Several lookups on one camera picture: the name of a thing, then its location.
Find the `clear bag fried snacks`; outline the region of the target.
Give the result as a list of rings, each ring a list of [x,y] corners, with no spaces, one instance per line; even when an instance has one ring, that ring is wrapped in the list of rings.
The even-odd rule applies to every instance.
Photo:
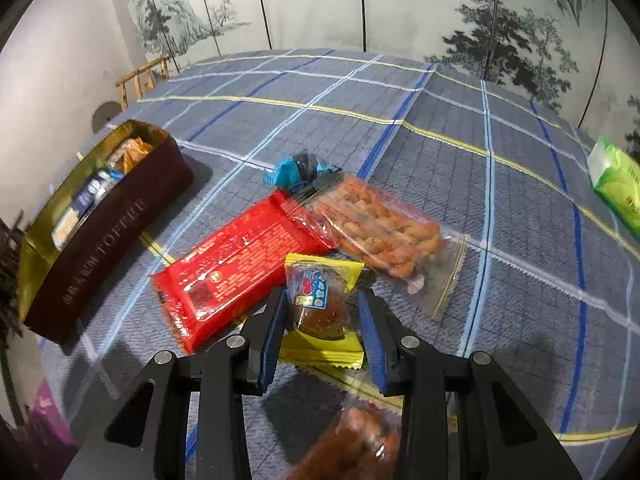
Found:
[[[347,402],[285,479],[393,479],[400,415],[355,398]]]

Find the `red snack package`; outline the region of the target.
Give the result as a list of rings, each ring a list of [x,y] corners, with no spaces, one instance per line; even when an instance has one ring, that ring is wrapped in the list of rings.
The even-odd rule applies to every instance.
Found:
[[[274,191],[155,273],[152,284],[191,354],[285,283],[287,255],[323,256],[333,248],[310,212]]]

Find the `yellow cake packet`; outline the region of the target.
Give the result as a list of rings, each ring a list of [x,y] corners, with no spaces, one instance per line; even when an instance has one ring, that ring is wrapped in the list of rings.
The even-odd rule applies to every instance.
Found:
[[[295,365],[359,370],[364,350],[347,304],[364,264],[291,252],[284,270],[291,327],[279,358]]]

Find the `clear bag orange snacks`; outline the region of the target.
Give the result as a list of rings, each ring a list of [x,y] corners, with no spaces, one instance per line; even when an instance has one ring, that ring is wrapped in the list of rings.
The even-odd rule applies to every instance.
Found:
[[[438,321],[462,269],[469,237],[351,174],[327,174],[299,199],[322,235],[362,261]]]

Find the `blue soda crackers pack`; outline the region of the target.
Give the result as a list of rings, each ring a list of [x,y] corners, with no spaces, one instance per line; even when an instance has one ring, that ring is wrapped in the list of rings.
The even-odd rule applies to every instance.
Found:
[[[81,222],[84,221],[85,216],[88,216],[89,212],[98,206],[104,196],[123,177],[125,175],[122,172],[107,169],[96,172],[86,180],[80,191],[73,196],[70,206],[66,208],[52,231],[52,242],[57,250],[63,249]]]

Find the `orange yellow snack packet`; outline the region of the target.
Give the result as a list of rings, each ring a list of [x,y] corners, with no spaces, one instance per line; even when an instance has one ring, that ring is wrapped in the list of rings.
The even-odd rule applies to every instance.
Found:
[[[111,170],[129,174],[152,151],[152,145],[141,138],[129,138],[112,151],[112,154],[107,157],[106,164]]]

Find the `blue candy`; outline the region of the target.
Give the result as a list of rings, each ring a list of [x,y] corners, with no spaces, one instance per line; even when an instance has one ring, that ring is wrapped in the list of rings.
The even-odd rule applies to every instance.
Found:
[[[286,156],[276,163],[273,170],[262,174],[265,185],[278,190],[295,193],[327,174],[336,174],[341,167],[331,164],[314,153],[300,152]]]

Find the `blue plaid tablecloth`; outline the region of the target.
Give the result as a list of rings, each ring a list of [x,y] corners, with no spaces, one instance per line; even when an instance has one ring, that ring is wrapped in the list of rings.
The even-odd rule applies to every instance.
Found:
[[[177,140],[192,188],[122,260],[66,347],[41,341],[35,407],[83,437],[153,353],[178,342],[152,275],[265,197],[308,151],[385,188],[470,246],[438,321],[378,282],[442,351],[494,356],[586,479],[639,421],[639,245],[593,192],[588,136],[541,106],[436,64],[258,51],[184,70],[122,113]]]

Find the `gold toffee tin box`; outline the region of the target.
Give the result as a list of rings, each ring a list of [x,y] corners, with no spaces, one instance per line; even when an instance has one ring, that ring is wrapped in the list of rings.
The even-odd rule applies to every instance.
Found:
[[[125,174],[85,216],[62,250],[52,231],[73,196],[122,141],[141,138],[151,154]],[[193,181],[177,141],[147,122],[127,120],[76,162],[26,230],[18,270],[18,313],[34,333],[57,344],[70,339],[92,297],[143,230]]]

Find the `green tissue pack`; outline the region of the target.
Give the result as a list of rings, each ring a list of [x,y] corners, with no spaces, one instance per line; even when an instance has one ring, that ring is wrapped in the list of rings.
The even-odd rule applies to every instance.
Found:
[[[639,165],[617,145],[600,136],[587,157],[593,191],[610,206],[636,240],[640,234]]]

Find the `round stone millstone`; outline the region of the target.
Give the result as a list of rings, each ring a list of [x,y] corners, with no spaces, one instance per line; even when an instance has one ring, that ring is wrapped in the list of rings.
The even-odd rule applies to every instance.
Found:
[[[91,129],[94,134],[98,134],[107,124],[109,124],[122,111],[119,102],[107,101],[100,104],[91,117]]]

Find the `painted landscape folding screen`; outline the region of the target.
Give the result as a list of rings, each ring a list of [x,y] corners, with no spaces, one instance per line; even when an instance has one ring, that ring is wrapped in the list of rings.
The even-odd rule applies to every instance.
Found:
[[[260,48],[441,62],[621,146],[639,133],[639,41],[611,0],[125,0],[147,56]]]

